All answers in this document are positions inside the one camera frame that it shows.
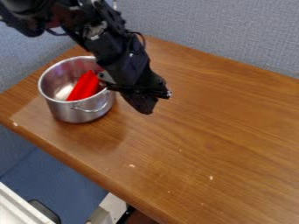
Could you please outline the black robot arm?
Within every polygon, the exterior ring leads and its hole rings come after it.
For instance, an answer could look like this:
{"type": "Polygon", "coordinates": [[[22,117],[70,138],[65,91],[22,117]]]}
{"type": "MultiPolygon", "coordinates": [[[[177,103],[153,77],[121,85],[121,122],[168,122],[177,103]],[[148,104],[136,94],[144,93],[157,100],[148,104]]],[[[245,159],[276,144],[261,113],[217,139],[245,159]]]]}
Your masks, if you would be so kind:
{"type": "Polygon", "coordinates": [[[56,36],[56,27],[102,67],[97,77],[106,89],[117,91],[141,114],[171,97],[164,78],[151,69],[141,33],[126,29],[121,12],[105,0],[0,0],[0,21],[24,36],[45,32],[56,36]]]}

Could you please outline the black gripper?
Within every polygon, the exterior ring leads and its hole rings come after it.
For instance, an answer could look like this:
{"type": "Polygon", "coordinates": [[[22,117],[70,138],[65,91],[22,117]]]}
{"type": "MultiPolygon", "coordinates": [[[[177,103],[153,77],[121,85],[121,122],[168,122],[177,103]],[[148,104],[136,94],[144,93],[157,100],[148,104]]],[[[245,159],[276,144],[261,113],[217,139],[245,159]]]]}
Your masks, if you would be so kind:
{"type": "Polygon", "coordinates": [[[108,76],[98,78],[106,88],[120,91],[125,102],[141,114],[153,113],[160,99],[168,100],[172,91],[165,80],[149,67],[145,41],[138,40],[138,32],[126,32],[124,37],[110,32],[84,31],[84,45],[96,57],[97,64],[108,76]]]}

